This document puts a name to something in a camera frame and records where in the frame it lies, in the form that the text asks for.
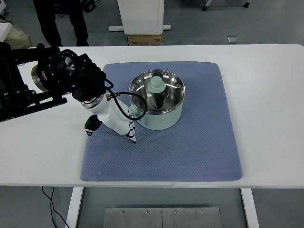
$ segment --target blue textured mat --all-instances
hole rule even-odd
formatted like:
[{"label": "blue textured mat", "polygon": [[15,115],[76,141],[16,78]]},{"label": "blue textured mat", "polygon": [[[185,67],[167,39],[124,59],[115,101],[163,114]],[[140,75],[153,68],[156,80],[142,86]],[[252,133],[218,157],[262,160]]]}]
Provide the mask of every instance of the blue textured mat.
[{"label": "blue textured mat", "polygon": [[[102,125],[87,138],[83,181],[234,181],[242,177],[222,77],[215,63],[145,62],[104,67],[113,91],[139,74],[168,70],[185,84],[179,121],[154,131],[135,122],[137,144]],[[130,106],[129,96],[119,97]]]}]

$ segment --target person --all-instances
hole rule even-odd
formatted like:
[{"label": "person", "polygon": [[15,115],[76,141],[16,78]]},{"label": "person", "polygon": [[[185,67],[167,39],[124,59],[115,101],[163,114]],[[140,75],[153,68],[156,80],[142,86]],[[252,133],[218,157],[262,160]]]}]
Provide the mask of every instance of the person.
[{"label": "person", "polygon": [[0,23],[7,22],[11,23],[12,27],[3,42],[8,43],[11,49],[26,49],[33,46],[28,34],[15,26],[10,20],[5,20],[5,18],[0,15]]},{"label": "person", "polygon": [[74,27],[76,46],[89,46],[88,33],[80,0],[33,0],[41,31],[53,47],[61,47],[61,37],[56,25],[55,3],[61,3]]}]

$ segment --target stainless steel pot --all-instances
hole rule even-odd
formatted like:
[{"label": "stainless steel pot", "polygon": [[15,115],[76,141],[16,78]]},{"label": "stainless steel pot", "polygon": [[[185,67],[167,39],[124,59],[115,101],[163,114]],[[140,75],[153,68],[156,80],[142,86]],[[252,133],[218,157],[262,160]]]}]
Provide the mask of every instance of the stainless steel pot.
[{"label": "stainless steel pot", "polygon": [[[185,95],[182,80],[166,70],[149,70],[138,75],[130,85],[129,92],[141,95],[147,102],[146,115],[137,122],[152,130],[173,126],[181,116]],[[144,111],[143,101],[130,96],[130,110],[135,117]]]}]

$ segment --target metal plate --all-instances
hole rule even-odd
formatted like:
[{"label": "metal plate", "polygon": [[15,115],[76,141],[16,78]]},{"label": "metal plate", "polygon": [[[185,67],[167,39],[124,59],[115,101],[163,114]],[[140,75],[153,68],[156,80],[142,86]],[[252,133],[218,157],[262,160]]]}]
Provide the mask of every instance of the metal plate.
[{"label": "metal plate", "polygon": [[104,228],[162,228],[161,208],[106,208]]},{"label": "metal plate", "polygon": [[219,208],[107,208],[104,228],[222,228]]},{"label": "metal plate", "polygon": [[230,44],[239,44],[241,42],[238,36],[227,37],[227,39]]},{"label": "metal plate", "polygon": [[164,208],[163,228],[221,228],[219,208]]}]

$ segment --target black pants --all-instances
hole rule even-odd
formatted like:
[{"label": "black pants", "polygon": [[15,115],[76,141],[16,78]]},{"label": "black pants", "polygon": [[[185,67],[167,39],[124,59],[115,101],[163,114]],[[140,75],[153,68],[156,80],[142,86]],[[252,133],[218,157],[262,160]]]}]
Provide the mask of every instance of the black pants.
[{"label": "black pants", "polygon": [[[55,0],[33,0],[41,31],[50,46],[62,46],[56,25]],[[88,46],[87,29],[80,0],[60,0],[64,11],[69,15],[77,39],[77,46]]]}]

